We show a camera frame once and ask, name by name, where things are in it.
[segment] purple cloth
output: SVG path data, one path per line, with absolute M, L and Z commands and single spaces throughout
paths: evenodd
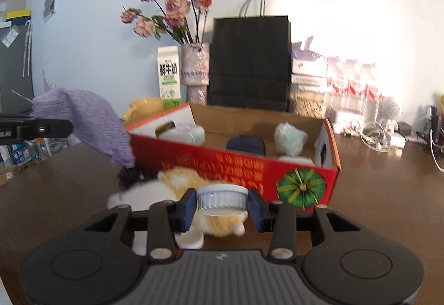
M 83 142 L 125 167 L 134 167 L 130 137 L 123 123 L 102 97 L 79 89 L 57 88 L 34 98 L 33 115 L 67 119 Z

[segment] white box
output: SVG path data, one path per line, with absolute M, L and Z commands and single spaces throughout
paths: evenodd
M 180 105 L 179 54 L 176 46 L 157 49 L 160 98 L 163 108 L 169 109 Z
M 327 61 L 322 57 L 315 61 L 293 58 L 292 72 L 294 74 L 325 78 L 327 77 Z
M 291 83 L 306 86 L 327 87 L 327 78 L 292 74 Z

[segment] white plastic lid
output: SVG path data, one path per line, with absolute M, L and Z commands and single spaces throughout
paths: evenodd
M 196 190 L 198 209 L 208 216 L 236 216 L 247 211 L 248 190 L 235 184 L 212 184 Z
M 181 249 L 200 250 L 203 247 L 203 232 L 193 227 L 187 232 L 175 233 L 174 238 Z

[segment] flower vase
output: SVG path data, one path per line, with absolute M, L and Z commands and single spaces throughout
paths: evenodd
M 186 100 L 206 104 L 206 87 L 209 84 L 210 45 L 208 43 L 182 44 L 180 83 L 187 86 Z

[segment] blue gripper pad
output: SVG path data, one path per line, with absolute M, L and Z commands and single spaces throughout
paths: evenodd
M 262 233 L 266 231 L 264 218 L 262 216 L 261 203 L 259 202 L 258 198 L 251 193 L 251 191 L 249 191 L 248 194 L 248 215 L 251 217 L 254 228 L 257 232 Z
M 193 191 L 192 195 L 186 200 L 183 211 L 182 218 L 182 228 L 185 231 L 188 231 L 191 226 L 191 222 L 193 221 L 194 214 L 196 212 L 197 207 L 197 198 L 196 198 L 196 190 Z

